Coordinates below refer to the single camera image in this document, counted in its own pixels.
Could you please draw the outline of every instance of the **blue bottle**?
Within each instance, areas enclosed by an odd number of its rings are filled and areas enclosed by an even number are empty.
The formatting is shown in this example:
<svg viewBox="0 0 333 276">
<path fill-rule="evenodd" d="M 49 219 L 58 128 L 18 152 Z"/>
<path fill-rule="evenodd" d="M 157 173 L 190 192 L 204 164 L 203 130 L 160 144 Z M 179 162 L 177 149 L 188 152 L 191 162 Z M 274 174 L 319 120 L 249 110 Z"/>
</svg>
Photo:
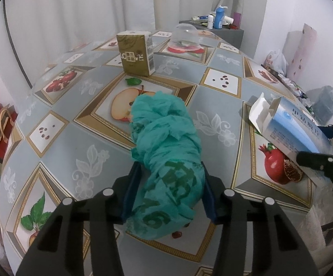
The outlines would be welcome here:
<svg viewBox="0 0 333 276">
<path fill-rule="evenodd" d="M 315 118 L 322 126 L 326 126 L 333 116 L 333 88 L 324 86 L 318 100 L 312 106 Z"/>
<path fill-rule="evenodd" d="M 219 6 L 216 9 L 216 16 L 215 16 L 215 21 L 213 23 L 213 27 L 215 29 L 221 29 L 223 26 L 223 17 L 224 17 L 225 13 L 224 13 L 224 8 L 222 8 L 221 6 Z"/>
</svg>

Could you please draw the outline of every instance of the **table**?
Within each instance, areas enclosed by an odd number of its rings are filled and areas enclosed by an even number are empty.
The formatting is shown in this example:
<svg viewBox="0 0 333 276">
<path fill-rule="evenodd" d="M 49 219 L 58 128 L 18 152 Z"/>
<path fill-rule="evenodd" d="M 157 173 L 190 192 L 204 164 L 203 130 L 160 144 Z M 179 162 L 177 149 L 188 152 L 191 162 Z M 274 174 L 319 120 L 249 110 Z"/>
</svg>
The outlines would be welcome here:
<svg viewBox="0 0 333 276">
<path fill-rule="evenodd" d="M 262 92 L 268 100 L 285 96 L 303 112 L 304 107 L 284 85 L 262 77 L 261 66 L 215 34 L 200 30 L 204 52 L 194 55 L 168 51 L 170 35 L 158 31 L 152 36 L 156 72 L 140 78 L 145 90 L 163 90 L 184 100 L 210 175 L 246 198 L 273 197 L 294 225 L 300 223 L 312 204 L 314 185 L 306 176 L 286 185 L 269 178 L 265 154 L 259 149 L 268 142 L 255 133 L 247 114 Z M 26 100 L 26 110 L 19 114 L 10 137 L 0 184 L 0 223 L 14 273 L 36 231 L 64 197 L 90 198 L 128 174 L 134 146 L 128 122 L 121 119 L 122 113 L 111 112 L 115 96 L 129 87 L 125 78 L 116 38 L 95 41 L 48 65 L 42 77 L 45 86 Z M 169 235 L 143 241 L 115 226 L 125 275 L 210 275 L 221 227 L 206 218 L 202 202 L 195 210 L 195 219 L 177 239 Z M 36 215 L 39 221 L 31 223 L 28 215 Z M 83 242 L 89 276 L 86 227 Z M 249 224 L 247 273 L 252 243 Z"/>
</svg>

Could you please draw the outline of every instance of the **apple print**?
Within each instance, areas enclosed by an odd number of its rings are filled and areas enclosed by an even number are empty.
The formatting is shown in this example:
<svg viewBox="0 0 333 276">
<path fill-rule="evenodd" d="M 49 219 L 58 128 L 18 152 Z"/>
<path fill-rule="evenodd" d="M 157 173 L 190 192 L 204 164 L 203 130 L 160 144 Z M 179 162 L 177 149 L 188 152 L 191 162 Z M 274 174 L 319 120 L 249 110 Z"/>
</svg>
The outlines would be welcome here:
<svg viewBox="0 0 333 276">
<path fill-rule="evenodd" d="M 35 203 L 30 211 L 29 215 L 26 215 L 21 218 L 21 225 L 28 231 L 35 229 L 35 232 L 31 234 L 28 240 L 28 246 L 31 246 L 33 241 L 36 239 L 39 231 L 45 225 L 46 221 L 52 214 L 52 212 L 45 212 L 44 211 L 44 204 L 45 204 L 45 193 L 43 196 Z"/>
<path fill-rule="evenodd" d="M 129 78 L 125 80 L 129 86 L 137 86 L 142 82 L 142 80 L 138 78 Z M 132 87 L 118 93 L 113 99 L 111 106 L 112 118 L 115 120 L 130 122 L 131 107 L 136 97 L 140 95 L 153 96 L 155 95 L 155 92 L 145 91 L 144 86 L 141 85 L 141 89 Z"/>
<path fill-rule="evenodd" d="M 182 49 L 173 49 L 171 47 L 168 47 L 168 51 L 175 53 L 175 54 L 183 54 L 183 53 L 188 53 L 190 55 L 199 57 L 198 54 L 202 54 L 205 50 L 204 49 L 197 49 L 195 51 L 183 51 Z"/>
</svg>

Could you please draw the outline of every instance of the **toiletries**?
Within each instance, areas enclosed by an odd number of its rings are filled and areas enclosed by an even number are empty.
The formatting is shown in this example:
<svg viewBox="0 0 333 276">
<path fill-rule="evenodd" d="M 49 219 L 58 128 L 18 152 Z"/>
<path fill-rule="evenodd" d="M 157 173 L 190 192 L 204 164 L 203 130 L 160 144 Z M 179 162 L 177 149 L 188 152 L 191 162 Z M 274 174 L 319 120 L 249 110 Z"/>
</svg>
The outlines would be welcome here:
<svg viewBox="0 0 333 276">
<path fill-rule="evenodd" d="M 250 109 L 249 119 L 269 142 L 296 164 L 298 152 L 333 155 L 330 140 L 312 120 L 286 98 L 268 102 L 262 93 Z M 330 182 L 322 171 L 300 167 L 316 186 Z"/>
<path fill-rule="evenodd" d="M 126 73 L 149 76 L 155 72 L 151 32 L 124 31 L 117 34 L 117 40 Z"/>
<path fill-rule="evenodd" d="M 203 15 L 203 16 L 192 16 L 192 21 L 194 23 L 206 23 L 208 19 L 207 15 Z"/>
<path fill-rule="evenodd" d="M 231 18 L 231 17 L 228 17 L 228 16 L 224 16 L 223 18 L 223 25 L 230 25 L 230 24 L 233 24 L 234 22 L 234 19 Z"/>
<path fill-rule="evenodd" d="M 312 106 L 316 120 L 322 126 L 326 126 L 333 116 L 333 88 L 324 86 L 318 100 Z"/>
<path fill-rule="evenodd" d="M 224 17 L 224 8 L 219 6 L 216 9 L 216 16 L 215 16 L 215 22 L 213 24 L 213 27 L 215 29 L 221 29 L 223 25 L 223 17 Z"/>
<path fill-rule="evenodd" d="M 213 15 L 209 15 L 208 21 L 207 21 L 207 29 L 212 29 L 213 26 Z"/>
</svg>

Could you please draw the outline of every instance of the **flower pattern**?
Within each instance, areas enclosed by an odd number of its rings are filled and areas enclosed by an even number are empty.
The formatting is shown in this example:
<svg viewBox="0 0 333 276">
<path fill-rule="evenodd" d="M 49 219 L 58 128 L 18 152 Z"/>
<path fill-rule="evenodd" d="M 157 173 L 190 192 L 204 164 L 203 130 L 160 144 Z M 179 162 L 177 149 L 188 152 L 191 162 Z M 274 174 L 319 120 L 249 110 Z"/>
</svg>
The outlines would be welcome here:
<svg viewBox="0 0 333 276">
<path fill-rule="evenodd" d="M 93 195 L 93 177 L 100 175 L 103 163 L 110 157 L 109 151 L 97 151 L 95 145 L 91 145 L 87 150 L 88 163 L 76 159 L 77 169 L 72 173 L 73 180 L 77 181 L 76 193 L 79 199 L 90 198 Z"/>
<path fill-rule="evenodd" d="M 80 91 L 82 95 L 87 91 L 89 95 L 94 95 L 96 90 L 102 88 L 103 86 L 104 84 L 99 84 L 98 82 L 92 81 L 92 79 L 87 79 L 80 86 Z"/>
<path fill-rule="evenodd" d="M 214 136 L 217 134 L 219 141 L 226 147 L 233 146 L 237 142 L 235 134 L 229 130 L 230 123 L 221 121 L 218 114 L 214 116 L 211 122 L 208 116 L 201 111 L 196 111 L 196 115 L 197 119 L 193 119 L 193 124 L 196 129 L 202 131 L 205 135 Z"/>
<path fill-rule="evenodd" d="M 20 117 L 18 118 L 18 120 L 20 121 L 20 124 L 23 124 L 23 122 L 26 119 L 26 116 L 31 116 L 31 112 L 32 110 L 35 109 L 35 105 L 36 105 L 37 101 L 33 101 L 30 106 L 22 112 L 22 114 L 20 115 Z"/>
<path fill-rule="evenodd" d="M 167 73 L 171 75 L 173 73 L 173 69 L 179 69 L 178 63 L 174 62 L 173 59 L 166 59 L 156 70 L 157 73 Z"/>
<path fill-rule="evenodd" d="M 240 61 L 238 60 L 235 60 L 233 58 L 229 58 L 229 57 L 226 57 L 222 54 L 217 54 L 217 57 L 223 61 L 225 61 L 226 63 L 231 63 L 231 64 L 234 64 L 234 65 L 239 65 L 240 64 Z"/>
<path fill-rule="evenodd" d="M 12 171 L 11 168 L 8 167 L 6 173 L 3 176 L 3 183 L 4 183 L 4 189 L 8 191 L 8 202 L 12 204 L 14 202 L 14 199 L 16 198 L 16 195 L 14 193 L 14 190 L 16 189 L 17 183 L 14 180 L 16 177 L 16 173 L 13 173 L 11 175 Z"/>
</svg>

